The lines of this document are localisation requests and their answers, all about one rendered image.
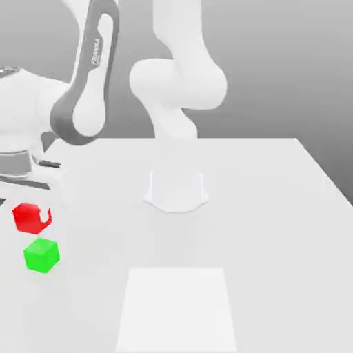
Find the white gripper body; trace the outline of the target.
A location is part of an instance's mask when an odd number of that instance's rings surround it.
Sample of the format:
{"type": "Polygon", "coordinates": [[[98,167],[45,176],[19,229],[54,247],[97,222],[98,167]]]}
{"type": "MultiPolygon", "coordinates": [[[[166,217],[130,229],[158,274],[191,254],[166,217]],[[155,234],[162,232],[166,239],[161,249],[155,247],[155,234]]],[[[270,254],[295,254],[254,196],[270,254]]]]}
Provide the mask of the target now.
{"type": "Polygon", "coordinates": [[[71,206],[71,193],[61,176],[41,175],[17,179],[0,176],[0,198],[46,207],[71,206]]]}

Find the small red cube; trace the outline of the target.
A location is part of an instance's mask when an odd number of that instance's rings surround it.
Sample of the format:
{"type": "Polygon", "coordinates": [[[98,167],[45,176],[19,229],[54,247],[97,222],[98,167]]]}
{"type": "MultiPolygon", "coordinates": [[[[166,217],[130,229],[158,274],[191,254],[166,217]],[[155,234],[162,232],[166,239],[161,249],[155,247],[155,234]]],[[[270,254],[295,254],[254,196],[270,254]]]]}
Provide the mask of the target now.
{"type": "Polygon", "coordinates": [[[39,207],[31,203],[20,203],[15,207],[12,214],[18,231],[39,235],[52,223],[50,209],[48,209],[48,219],[46,221],[41,220],[40,212],[39,207]]]}

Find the small green cube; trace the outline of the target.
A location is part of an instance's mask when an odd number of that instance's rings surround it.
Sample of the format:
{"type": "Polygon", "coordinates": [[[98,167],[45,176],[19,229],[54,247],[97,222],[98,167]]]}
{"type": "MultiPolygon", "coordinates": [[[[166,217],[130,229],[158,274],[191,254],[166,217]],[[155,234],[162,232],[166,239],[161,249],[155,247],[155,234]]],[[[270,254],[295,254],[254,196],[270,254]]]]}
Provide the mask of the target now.
{"type": "Polygon", "coordinates": [[[42,274],[48,273],[59,261],[59,247],[56,241],[37,238],[23,250],[26,267],[42,274]]]}

